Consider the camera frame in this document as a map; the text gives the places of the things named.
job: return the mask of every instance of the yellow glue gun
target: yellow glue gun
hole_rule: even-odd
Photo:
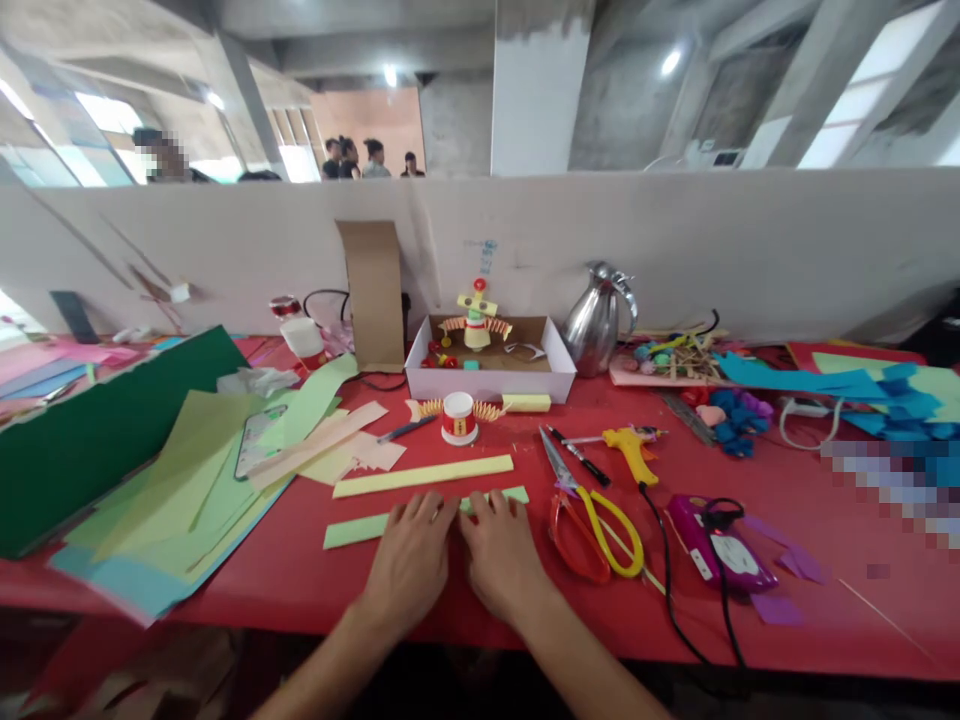
[[[620,428],[619,430],[604,430],[603,440],[607,447],[614,448],[623,453],[627,459],[627,465],[630,466],[630,472],[637,484],[646,483],[647,485],[656,485],[660,478],[650,472],[647,467],[647,460],[656,460],[657,456],[647,450],[644,445],[656,440],[664,434],[665,431],[655,428]]]

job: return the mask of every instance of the ruler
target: ruler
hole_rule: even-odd
[[[667,407],[673,411],[673,414],[680,418],[683,424],[693,431],[693,434],[700,439],[700,442],[708,447],[714,447],[717,444],[717,436],[713,432],[713,429],[708,427],[707,424],[700,419],[700,416],[680,399],[678,394],[670,390],[657,390],[655,392],[663,399]]]

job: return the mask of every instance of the white box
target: white box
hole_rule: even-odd
[[[420,367],[421,361],[431,355],[428,349],[430,341],[442,337],[442,331],[436,327],[438,317],[440,320],[443,319],[443,316],[430,316],[424,319],[413,341],[410,355],[407,356],[407,362],[404,363],[407,382],[410,385],[410,397],[414,400],[444,398],[452,392],[462,390],[470,393],[474,400],[484,402],[499,402],[502,395],[549,395],[550,401],[555,405],[562,405],[567,401],[577,368],[563,344],[557,326],[550,318],[517,318],[518,321],[544,321],[539,344],[547,353],[550,371],[540,372],[484,370],[482,356],[477,358],[480,361],[480,370]],[[509,317],[502,319],[507,322],[512,320]],[[452,336],[454,344],[462,348],[462,333],[454,331]],[[493,338],[494,346],[502,345],[499,335],[493,335]],[[514,342],[512,334],[507,339],[507,344],[511,342]],[[521,357],[527,357],[530,353],[526,348],[517,348],[514,352]]]

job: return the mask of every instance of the crumpled paper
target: crumpled paper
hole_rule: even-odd
[[[221,395],[246,395],[253,393],[268,398],[277,390],[283,390],[300,382],[293,370],[280,372],[276,368],[240,368],[233,375],[217,378],[217,392]]]

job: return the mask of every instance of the yellow scissors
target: yellow scissors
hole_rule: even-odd
[[[554,447],[553,443],[550,442],[550,438],[547,437],[547,433],[543,427],[540,428],[540,437],[543,440],[543,447],[547,451],[547,458],[550,460],[550,465],[553,467],[553,472],[557,476],[556,486],[560,488],[561,493],[566,493],[573,497],[579,497],[581,500],[583,500],[583,504],[587,508],[587,516],[590,518],[590,525],[593,529],[594,537],[590,537],[586,527],[583,526],[583,523],[580,521],[579,517],[577,517],[576,513],[573,512],[573,508],[569,506],[569,503],[565,501],[566,498],[564,498],[564,496],[561,494],[559,496],[563,499],[561,503],[557,503],[556,501],[554,502],[555,512],[553,524],[551,526],[551,532],[553,534],[553,541],[560,551],[563,559],[575,572],[584,575],[595,582],[604,582],[604,579],[602,579],[602,574],[597,576],[596,574],[588,573],[583,568],[578,567],[574,562],[571,562],[572,557],[568,555],[560,542],[559,536],[557,535],[556,521],[561,505],[567,507],[571,511],[574,522],[581,529],[581,532],[586,535],[591,544],[595,543],[599,546],[598,549],[603,553],[602,557],[606,559],[606,562],[609,563],[609,566],[613,568],[613,571],[617,573],[617,575],[625,578],[633,578],[639,575],[640,571],[643,569],[643,545],[640,543],[640,535],[637,533],[637,529],[633,526],[633,523],[630,522],[630,518],[624,515],[620,508],[607,500],[596,490],[588,493],[586,489],[580,485],[580,483],[574,480],[570,470],[560,457],[560,452],[556,449],[556,447]],[[630,536],[630,542],[633,545],[633,562],[629,567],[623,567],[619,562],[617,562],[616,557],[614,557],[613,553],[610,551],[610,545],[607,544],[607,538],[604,535],[603,527],[601,526],[601,523],[603,525],[606,525],[606,523],[597,517],[597,511],[594,507],[594,502],[609,510],[617,519],[617,521],[623,525],[624,529],[627,531],[627,535]]]

